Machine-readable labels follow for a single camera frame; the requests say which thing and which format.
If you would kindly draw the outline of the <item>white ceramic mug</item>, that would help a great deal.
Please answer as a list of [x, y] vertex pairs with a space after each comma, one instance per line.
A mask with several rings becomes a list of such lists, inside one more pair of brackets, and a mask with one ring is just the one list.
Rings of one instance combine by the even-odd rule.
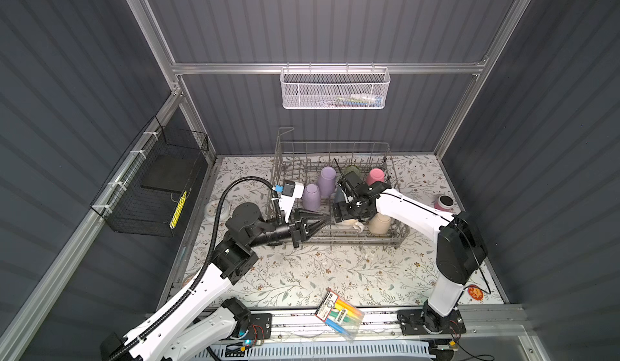
[[350, 220], [339, 222], [337, 223], [337, 226], [342, 227], [342, 228], [353, 229], [359, 233], [363, 232], [365, 228], [365, 225], [363, 225], [362, 222], [355, 220], [355, 219], [350, 219]]

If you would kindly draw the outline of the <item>beige cup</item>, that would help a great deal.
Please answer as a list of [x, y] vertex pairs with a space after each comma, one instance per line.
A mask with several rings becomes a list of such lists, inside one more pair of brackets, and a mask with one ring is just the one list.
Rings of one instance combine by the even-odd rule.
[[369, 220], [367, 226], [371, 234], [377, 236], [387, 235], [392, 225], [392, 218], [381, 213], [377, 213]]

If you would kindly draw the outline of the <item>purple cup front row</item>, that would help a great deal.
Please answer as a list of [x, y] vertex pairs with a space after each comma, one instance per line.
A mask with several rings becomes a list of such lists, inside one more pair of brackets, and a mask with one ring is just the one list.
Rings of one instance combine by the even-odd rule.
[[321, 193], [319, 187], [315, 183], [310, 183], [304, 189], [302, 196], [302, 205], [304, 209], [316, 212], [321, 207]]

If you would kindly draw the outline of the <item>pink cup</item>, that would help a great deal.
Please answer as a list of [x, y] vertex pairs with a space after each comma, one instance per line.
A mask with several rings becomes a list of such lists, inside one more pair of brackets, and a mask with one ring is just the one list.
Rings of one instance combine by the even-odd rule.
[[386, 182], [386, 173], [384, 170], [380, 168], [371, 169], [368, 175], [366, 176], [366, 183], [369, 186], [373, 185], [373, 183], [376, 183], [376, 182], [381, 182], [381, 183]]

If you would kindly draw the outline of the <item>green translucent cup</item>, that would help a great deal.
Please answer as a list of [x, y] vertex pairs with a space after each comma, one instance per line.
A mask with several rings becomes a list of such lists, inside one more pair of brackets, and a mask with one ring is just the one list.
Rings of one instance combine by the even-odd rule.
[[356, 165], [348, 165], [343, 171], [343, 175], [348, 175], [350, 173], [355, 173], [355, 175], [357, 175], [359, 178], [362, 177], [362, 172], [360, 168]]

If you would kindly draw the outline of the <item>lilac cup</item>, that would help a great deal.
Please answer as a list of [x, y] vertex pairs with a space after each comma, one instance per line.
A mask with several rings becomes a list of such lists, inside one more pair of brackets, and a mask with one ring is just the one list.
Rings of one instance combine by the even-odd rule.
[[332, 196], [336, 188], [337, 172], [333, 167], [324, 167], [317, 179], [321, 199], [328, 199]]

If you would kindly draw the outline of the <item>blue translucent cup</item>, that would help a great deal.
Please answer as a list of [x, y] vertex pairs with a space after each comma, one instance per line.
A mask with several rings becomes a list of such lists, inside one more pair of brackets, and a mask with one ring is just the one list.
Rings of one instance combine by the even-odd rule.
[[346, 201], [346, 195], [341, 188], [336, 188], [334, 192], [334, 203], [340, 203]]

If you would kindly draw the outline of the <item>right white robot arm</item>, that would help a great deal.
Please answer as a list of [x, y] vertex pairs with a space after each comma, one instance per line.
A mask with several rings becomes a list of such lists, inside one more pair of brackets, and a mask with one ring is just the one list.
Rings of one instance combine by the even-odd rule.
[[420, 322], [431, 334], [450, 329], [450, 316], [488, 255], [481, 232], [467, 212], [439, 211], [401, 194], [389, 183], [367, 184], [354, 172], [337, 182], [344, 201], [334, 206], [338, 222], [349, 219], [369, 221], [381, 214], [408, 225], [435, 245], [439, 277], [431, 296], [423, 304]]

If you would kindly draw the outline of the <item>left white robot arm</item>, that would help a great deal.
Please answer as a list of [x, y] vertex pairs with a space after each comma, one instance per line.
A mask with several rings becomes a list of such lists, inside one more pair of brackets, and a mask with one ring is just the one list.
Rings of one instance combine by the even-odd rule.
[[271, 191], [276, 216], [264, 218], [254, 203], [237, 206], [225, 223], [222, 241], [216, 241], [213, 234], [200, 271], [142, 324], [123, 336], [106, 338], [100, 346], [102, 359], [189, 360], [221, 340], [241, 340], [246, 335], [251, 312], [233, 297], [201, 322], [196, 319], [254, 267], [256, 246], [291, 240], [300, 247], [331, 220], [329, 214], [293, 207], [300, 189], [297, 183], [286, 181], [278, 186], [265, 179], [258, 181]]

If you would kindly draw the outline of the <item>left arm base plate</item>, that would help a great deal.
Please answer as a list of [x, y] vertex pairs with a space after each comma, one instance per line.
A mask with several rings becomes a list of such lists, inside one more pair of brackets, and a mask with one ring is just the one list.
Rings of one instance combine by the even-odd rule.
[[250, 314], [243, 317], [229, 335], [229, 339], [251, 341], [270, 339], [272, 320], [272, 314]]

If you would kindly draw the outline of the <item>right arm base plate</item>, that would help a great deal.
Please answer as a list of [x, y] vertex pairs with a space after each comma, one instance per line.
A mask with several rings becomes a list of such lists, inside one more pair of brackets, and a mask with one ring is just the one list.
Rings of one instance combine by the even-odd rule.
[[467, 328], [458, 309], [442, 317], [432, 309], [401, 309], [397, 321], [403, 335], [463, 335]]

